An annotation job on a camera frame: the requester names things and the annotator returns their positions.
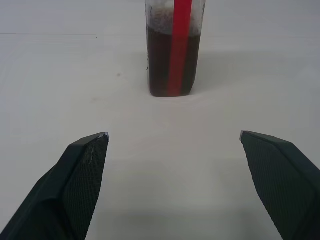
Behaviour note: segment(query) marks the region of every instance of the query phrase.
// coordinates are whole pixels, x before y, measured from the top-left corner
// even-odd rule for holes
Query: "textured rubber pad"
[[[292,143],[244,131],[255,189],[284,240],[319,240],[320,171]]]
[[[84,240],[98,201],[107,133],[71,144],[33,187],[0,240]]]

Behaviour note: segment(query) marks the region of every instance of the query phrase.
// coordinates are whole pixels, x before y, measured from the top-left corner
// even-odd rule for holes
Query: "white surface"
[[[280,240],[241,130],[318,167],[320,2],[208,0],[191,96],[147,86],[143,0],[0,1],[0,230],[68,144],[108,131],[88,240]]]

